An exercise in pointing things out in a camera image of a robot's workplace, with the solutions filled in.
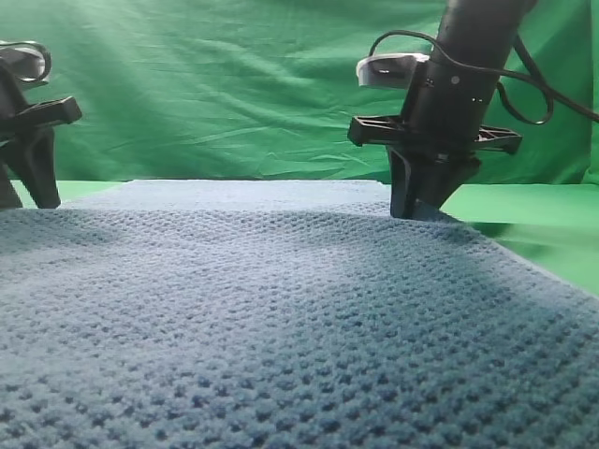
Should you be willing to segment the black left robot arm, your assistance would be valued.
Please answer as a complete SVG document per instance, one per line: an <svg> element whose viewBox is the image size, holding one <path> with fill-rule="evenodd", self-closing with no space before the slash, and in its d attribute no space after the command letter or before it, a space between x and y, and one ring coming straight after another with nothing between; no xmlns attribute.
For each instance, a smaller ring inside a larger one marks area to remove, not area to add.
<svg viewBox="0 0 599 449"><path fill-rule="evenodd" d="M360 86L406 92L399 114L356 116L347 133L357 146L385 146L392 217L440 208L478 172L477 152L518 151L519 134L483 119L526 9L522 1L450 1L431 53L372 53L358 62Z"/></svg>

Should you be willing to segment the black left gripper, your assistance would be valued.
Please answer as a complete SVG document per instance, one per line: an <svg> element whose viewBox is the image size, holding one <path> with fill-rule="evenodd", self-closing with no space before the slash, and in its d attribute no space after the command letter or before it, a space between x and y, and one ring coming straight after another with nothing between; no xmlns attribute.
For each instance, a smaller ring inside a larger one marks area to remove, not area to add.
<svg viewBox="0 0 599 449"><path fill-rule="evenodd" d="M387 146L391 176L390 215L420 219L440 209L481 167L476 151L518 151L522 136L482 124L493 88L483 76L430 60L420 66L406 91L401 112L355 116L347 131L355 145Z"/></svg>

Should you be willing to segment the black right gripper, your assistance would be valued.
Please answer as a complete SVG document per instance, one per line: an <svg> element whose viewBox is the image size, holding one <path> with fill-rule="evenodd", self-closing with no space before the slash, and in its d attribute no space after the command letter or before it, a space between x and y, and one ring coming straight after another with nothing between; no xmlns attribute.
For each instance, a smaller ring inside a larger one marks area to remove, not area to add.
<svg viewBox="0 0 599 449"><path fill-rule="evenodd" d="M29 104L9 65L1 61L1 139L11 140L34 131L18 140L15 172L39 209L56 209L61 205L54 167L55 133L49 127L72 124L81 118L82 111L73 96ZM1 163L0 208L21 207L21 199Z"/></svg>

